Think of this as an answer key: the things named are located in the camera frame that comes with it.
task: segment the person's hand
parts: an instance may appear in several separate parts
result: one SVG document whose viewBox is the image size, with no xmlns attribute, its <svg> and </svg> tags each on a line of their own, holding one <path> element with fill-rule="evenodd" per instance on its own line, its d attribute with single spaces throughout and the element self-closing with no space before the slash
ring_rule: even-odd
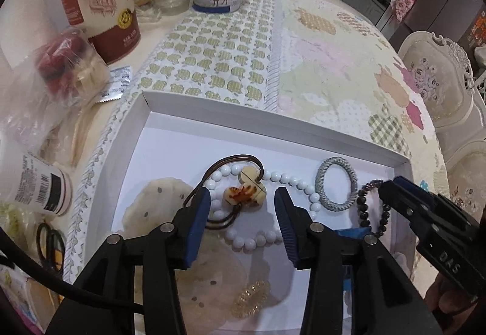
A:
<svg viewBox="0 0 486 335">
<path fill-rule="evenodd" d="M 476 304 L 471 306 L 471 298 L 466 292 L 455 288 L 441 274 L 437 275 L 436 280 L 427 290 L 424 301 L 432 312 L 440 309 L 442 313 L 452 315 L 449 326 L 442 328 L 444 335 L 455 333 L 464 324 L 476 306 Z"/>
</svg>

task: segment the refrigerator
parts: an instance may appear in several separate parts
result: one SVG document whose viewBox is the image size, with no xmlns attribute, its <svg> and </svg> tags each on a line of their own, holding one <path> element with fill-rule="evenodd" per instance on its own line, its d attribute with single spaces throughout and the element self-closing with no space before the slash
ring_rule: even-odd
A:
<svg viewBox="0 0 486 335">
<path fill-rule="evenodd" d="M 398 51 L 415 31 L 434 32 L 458 42 L 483 6 L 483 0 L 417 0 L 390 44 Z"/>
</svg>

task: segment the barcode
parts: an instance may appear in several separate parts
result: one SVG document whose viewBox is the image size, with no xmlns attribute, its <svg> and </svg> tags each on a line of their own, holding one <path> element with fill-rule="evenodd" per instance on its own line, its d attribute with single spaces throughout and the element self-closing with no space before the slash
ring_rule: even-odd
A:
<svg viewBox="0 0 486 335">
<path fill-rule="evenodd" d="M 46 201 L 48 191 L 49 191 L 49 178 L 46 175 L 41 175 L 39 195 L 37 196 L 38 203 L 43 204 Z"/>
</svg>

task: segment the white bottle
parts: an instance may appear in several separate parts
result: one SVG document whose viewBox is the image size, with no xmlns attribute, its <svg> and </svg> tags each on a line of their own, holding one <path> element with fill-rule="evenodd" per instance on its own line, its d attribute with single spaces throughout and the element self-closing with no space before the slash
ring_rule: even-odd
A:
<svg viewBox="0 0 486 335">
<path fill-rule="evenodd" d="M 71 182 L 59 168 L 0 134 L 0 201 L 60 216 L 71 202 Z"/>
</svg>

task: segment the dark bead bracelet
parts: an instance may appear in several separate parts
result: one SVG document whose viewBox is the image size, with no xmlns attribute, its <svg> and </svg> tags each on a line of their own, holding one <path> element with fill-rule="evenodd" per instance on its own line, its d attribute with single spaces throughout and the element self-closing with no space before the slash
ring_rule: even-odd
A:
<svg viewBox="0 0 486 335">
<path fill-rule="evenodd" d="M 358 204 L 358 216 L 361 220 L 360 225 L 361 227 L 369 227 L 370 222 L 368 220 L 369 213 L 368 213 L 368 205 L 366 205 L 366 196 L 368 195 L 368 191 L 371 191 L 375 188 L 379 188 L 383 184 L 383 180 L 371 180 L 370 183 L 366 183 L 361 190 L 358 191 L 358 198 L 356 199 L 356 203 Z M 388 218 L 390 217 L 390 205 L 382 205 L 382 218 L 380 220 L 380 226 L 378 227 L 378 231 L 375 232 L 377 238 L 383 236 L 386 231 L 386 225 L 388 224 Z"/>
</svg>

